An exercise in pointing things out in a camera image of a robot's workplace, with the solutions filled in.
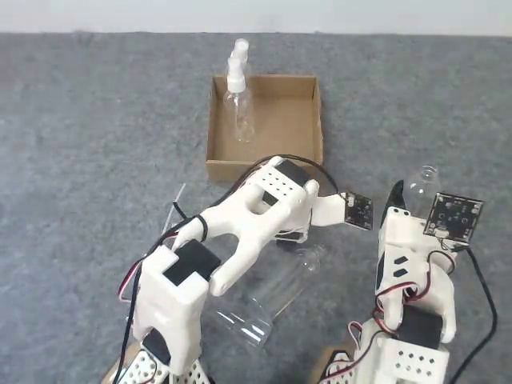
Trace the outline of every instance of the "white plastic part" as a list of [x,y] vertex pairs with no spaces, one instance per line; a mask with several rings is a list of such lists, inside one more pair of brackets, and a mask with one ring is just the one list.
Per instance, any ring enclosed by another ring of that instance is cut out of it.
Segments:
[[237,40],[234,42],[234,48],[231,52],[231,57],[240,60],[242,69],[244,69],[247,64],[247,59],[249,58],[249,42],[244,38],[237,38]]
[[345,222],[345,200],[339,194],[316,198],[313,204],[312,226],[332,226]]
[[210,384],[206,372],[201,367],[199,360],[196,360],[188,372],[181,376],[173,376],[173,384]]
[[[354,360],[365,353],[377,331],[379,328],[375,320],[370,319],[363,324],[361,349],[355,351]],[[443,346],[433,350],[394,340],[388,334],[380,333],[364,359],[354,368],[352,379],[355,384],[396,384],[400,380],[417,384],[442,384],[449,357],[450,354]]]
[[177,260],[173,251],[160,246],[142,263],[133,335],[141,341],[155,328],[166,341],[172,357],[170,372],[180,375],[201,354],[200,317],[208,282],[193,272],[175,286],[163,273]]
[[[414,218],[409,211],[390,207],[379,232],[379,265],[382,265],[382,280],[378,282],[376,294],[397,284],[413,282],[418,292],[427,288],[428,254],[433,250],[447,253],[453,260],[455,252],[443,250],[439,241],[423,234],[425,223]],[[433,311],[442,316],[441,342],[451,342],[455,336],[456,319],[454,285],[447,275],[452,267],[450,260],[441,254],[430,259],[430,287],[428,293],[413,305]],[[403,291],[395,289],[379,297],[384,308],[384,323],[396,330],[402,322]]]
[[243,74],[242,62],[238,58],[228,58],[227,65],[227,89],[232,94],[240,94],[246,89],[246,78]]
[[153,355],[145,350],[140,350],[132,363],[125,369],[118,384],[139,384],[150,380],[151,384],[162,384],[169,370]]
[[[278,156],[272,158],[249,176],[244,185],[228,199],[201,213],[208,224],[208,238],[221,234],[234,234],[238,237],[234,254],[211,275],[210,292],[213,296],[224,294],[256,262],[264,245],[280,230],[287,229],[285,223],[303,205],[313,203],[308,194],[318,191],[318,183],[310,180],[309,185],[302,188],[275,168],[281,161],[282,158]],[[272,194],[277,201],[267,211],[255,213],[265,192]],[[200,240],[202,231],[201,222],[198,219],[192,220],[180,229],[173,250],[193,238]]]
[[408,342],[385,338],[379,343],[377,375],[381,380],[398,379],[422,384],[442,384],[450,354]]
[[[118,384],[139,384],[147,381],[150,384],[163,384],[169,374],[169,369],[165,364],[142,349],[125,369]],[[199,360],[194,361],[184,374],[180,376],[172,375],[170,382],[173,384],[210,384],[210,380],[201,367]]]

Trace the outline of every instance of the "gray carpet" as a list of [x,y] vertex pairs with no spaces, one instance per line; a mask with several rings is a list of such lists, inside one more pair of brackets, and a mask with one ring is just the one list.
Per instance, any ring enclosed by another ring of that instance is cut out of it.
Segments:
[[[115,290],[152,243],[179,184],[197,208],[223,191],[204,167],[210,76],[233,35],[0,35],[0,377],[93,383],[117,357]],[[326,166],[375,199],[424,162],[486,200],[474,249],[501,315],[461,383],[508,383],[512,316],[512,40],[251,35],[255,73],[316,74]],[[377,232],[315,230],[322,278],[282,314],[264,350],[205,322],[218,383],[305,382],[326,344],[373,303]],[[259,268],[266,268],[264,262]],[[466,256],[454,275],[450,376],[490,327]]]

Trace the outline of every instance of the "robotic arm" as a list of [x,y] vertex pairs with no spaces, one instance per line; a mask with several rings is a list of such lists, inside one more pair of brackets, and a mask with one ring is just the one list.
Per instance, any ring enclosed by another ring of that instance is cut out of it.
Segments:
[[[252,267],[265,244],[273,239],[304,242],[310,225],[345,222],[371,229],[371,200],[352,193],[320,198],[318,189],[303,169],[273,157],[231,196],[181,228],[172,249],[162,245],[144,260],[133,335],[143,344],[155,331],[161,335],[156,350],[164,353],[150,352],[171,375],[197,364],[208,292],[223,295]],[[239,240],[224,263],[202,244],[222,234]]]
[[483,202],[438,194],[427,220],[390,194],[379,231],[375,310],[352,360],[335,358],[321,383],[442,384],[455,336],[456,250],[465,249]]

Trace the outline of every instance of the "black plastic part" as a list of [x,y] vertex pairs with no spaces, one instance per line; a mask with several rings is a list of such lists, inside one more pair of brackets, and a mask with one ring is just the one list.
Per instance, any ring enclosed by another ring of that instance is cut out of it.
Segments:
[[278,200],[274,196],[269,194],[267,191],[265,191],[265,193],[263,194],[263,201],[266,202],[269,206],[272,206],[273,204],[278,202]]
[[167,366],[169,365],[170,354],[166,341],[164,340],[162,334],[155,328],[153,328],[151,332],[149,332],[148,335],[144,338],[142,345],[162,363]]
[[374,227],[374,204],[371,198],[354,192],[346,192],[345,199],[345,222],[364,230],[372,230]]
[[275,245],[287,252],[294,252],[298,247],[297,242],[291,242],[289,240],[276,240]]
[[275,237],[296,242],[301,238],[301,234],[299,232],[292,232],[291,234],[276,234]]
[[278,164],[275,169],[285,174],[288,178],[291,178],[300,186],[304,186],[311,179],[303,168],[293,164],[290,160],[284,160]]
[[393,272],[393,276],[395,276],[396,278],[400,278],[404,274],[407,274],[407,270],[405,268],[401,268],[401,269],[396,270],[395,272]]
[[179,260],[163,273],[176,286],[193,272],[209,281],[211,274],[221,265],[221,260],[197,240],[190,240],[176,250],[176,255]]
[[403,307],[402,324],[393,338],[436,350],[442,332],[442,317],[415,306]]
[[384,212],[382,212],[381,228],[382,224],[384,224],[384,220],[386,220],[387,210],[390,206],[396,206],[397,208],[407,210],[406,202],[403,199],[403,180],[396,182],[393,188],[391,188],[390,195],[387,198],[386,207],[384,208]]
[[386,253],[382,252],[382,256],[377,264],[377,281],[375,282],[375,289],[381,286],[382,278],[384,277],[384,258],[386,257]]
[[440,230],[444,232],[443,238],[467,244],[473,236],[482,207],[482,200],[438,192],[423,234],[436,236]]
[[394,263],[399,266],[400,264],[403,264],[404,262],[406,262],[407,260],[409,260],[408,258],[406,258],[405,256],[401,256],[399,258],[396,258],[394,260]]

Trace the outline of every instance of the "bottle neck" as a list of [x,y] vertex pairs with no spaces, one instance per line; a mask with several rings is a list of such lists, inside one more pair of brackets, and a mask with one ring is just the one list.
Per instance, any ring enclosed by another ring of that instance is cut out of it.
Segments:
[[438,177],[438,169],[435,166],[423,166],[420,177],[424,182],[433,182]]

